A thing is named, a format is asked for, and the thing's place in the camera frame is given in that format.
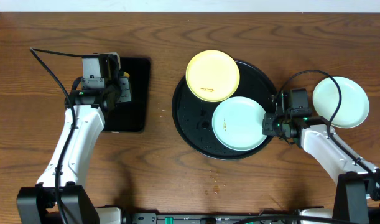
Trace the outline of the light blue plate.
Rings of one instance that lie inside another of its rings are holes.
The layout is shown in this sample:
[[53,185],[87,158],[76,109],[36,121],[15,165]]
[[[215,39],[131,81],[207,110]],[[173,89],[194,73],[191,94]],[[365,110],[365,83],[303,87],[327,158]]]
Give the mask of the light blue plate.
[[[359,126],[369,113],[369,100],[365,91],[353,80],[334,77],[341,90],[341,105],[331,125],[337,128]],[[330,78],[317,84],[313,91],[312,102],[318,115],[329,120],[338,105],[339,94]]]
[[220,103],[212,116],[212,129],[222,145],[234,151],[250,151],[267,138],[262,133],[264,108],[244,96],[235,96]]

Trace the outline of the yellow plate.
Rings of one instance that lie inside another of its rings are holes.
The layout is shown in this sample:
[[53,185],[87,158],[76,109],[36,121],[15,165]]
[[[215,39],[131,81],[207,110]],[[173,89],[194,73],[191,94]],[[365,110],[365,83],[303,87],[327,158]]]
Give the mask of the yellow plate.
[[197,98],[207,102],[220,102],[237,90],[240,72],[230,55],[219,50],[205,50],[189,61],[185,79]]

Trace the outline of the light blue plate front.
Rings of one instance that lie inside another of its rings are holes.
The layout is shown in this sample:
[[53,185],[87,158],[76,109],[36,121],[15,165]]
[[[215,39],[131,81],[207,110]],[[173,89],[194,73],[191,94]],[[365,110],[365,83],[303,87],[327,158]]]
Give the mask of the light blue plate front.
[[[341,90],[341,105],[331,125],[337,128],[359,126],[369,113],[369,100],[365,91],[353,80],[334,77]],[[339,94],[330,78],[317,84],[313,91],[312,102],[318,115],[329,120],[338,105]]]

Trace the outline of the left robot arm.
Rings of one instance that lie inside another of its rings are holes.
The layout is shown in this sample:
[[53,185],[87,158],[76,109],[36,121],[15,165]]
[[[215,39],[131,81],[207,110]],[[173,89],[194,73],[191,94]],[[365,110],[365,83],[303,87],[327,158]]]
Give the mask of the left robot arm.
[[95,207],[86,176],[106,116],[120,101],[127,77],[79,78],[63,89],[65,121],[53,156],[33,187],[22,187],[17,209],[22,223],[122,223],[119,207]]

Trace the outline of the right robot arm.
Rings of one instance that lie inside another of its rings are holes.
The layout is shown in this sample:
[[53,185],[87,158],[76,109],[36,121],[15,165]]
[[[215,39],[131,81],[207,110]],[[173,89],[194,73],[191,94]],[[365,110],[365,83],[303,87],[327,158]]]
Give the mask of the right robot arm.
[[292,118],[267,113],[262,133],[310,154],[336,184],[333,210],[309,209],[312,220],[331,216],[351,223],[380,223],[380,168],[364,160],[321,117]]

